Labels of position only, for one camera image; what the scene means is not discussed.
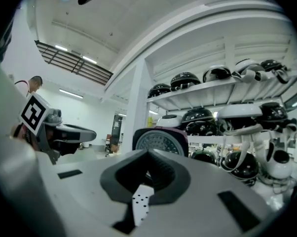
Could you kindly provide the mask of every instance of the white column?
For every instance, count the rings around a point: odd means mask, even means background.
[[[134,68],[134,76],[128,103],[126,124],[123,134],[122,153],[132,150],[133,134],[136,130],[147,126],[147,97],[153,85],[152,67],[144,59]]]

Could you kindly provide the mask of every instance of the black hair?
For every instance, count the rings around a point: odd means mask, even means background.
[[[42,78],[40,76],[32,77],[30,80],[39,83],[40,86],[43,84]]]

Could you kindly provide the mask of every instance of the white metal shelf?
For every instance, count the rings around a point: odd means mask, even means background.
[[[278,99],[297,81],[297,70],[288,71],[287,84],[281,84],[272,72],[267,80],[244,83],[235,78],[215,80],[172,91],[147,99],[148,103],[167,110],[180,111],[194,107],[226,105],[233,102]]]
[[[283,133],[279,133],[276,131],[271,131],[272,138],[289,138],[291,132],[288,129],[284,129]],[[190,143],[206,143],[206,144],[223,144],[224,136],[188,136],[188,142]],[[269,132],[261,132],[260,133],[261,140],[270,140],[270,133]],[[240,135],[236,136],[226,136],[226,144],[241,144],[242,139]]]

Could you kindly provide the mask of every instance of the shelf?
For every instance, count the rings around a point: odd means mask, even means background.
[[[267,73],[268,79],[263,82],[244,83],[230,77],[148,98],[147,102],[167,111],[181,111],[200,106],[279,99],[286,90],[296,83],[297,70],[288,71],[288,76],[290,80],[287,84],[281,84],[272,72]]]
[[[272,138],[279,138],[279,137],[285,137],[289,138],[289,136],[292,134],[288,129],[284,129],[283,133],[279,133],[276,131],[271,131]],[[188,136],[188,142],[189,143],[206,143],[206,144],[223,144],[223,138],[224,136]],[[269,132],[261,132],[260,133],[260,139],[261,140],[270,140],[270,133]],[[240,135],[237,136],[226,136],[226,144],[241,144],[242,139]]]

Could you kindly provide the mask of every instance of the white pillar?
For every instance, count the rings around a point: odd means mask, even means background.
[[[147,97],[152,87],[152,67],[143,59],[135,66],[129,96],[126,124],[123,134],[122,153],[132,150],[133,134],[136,130],[147,126]]]

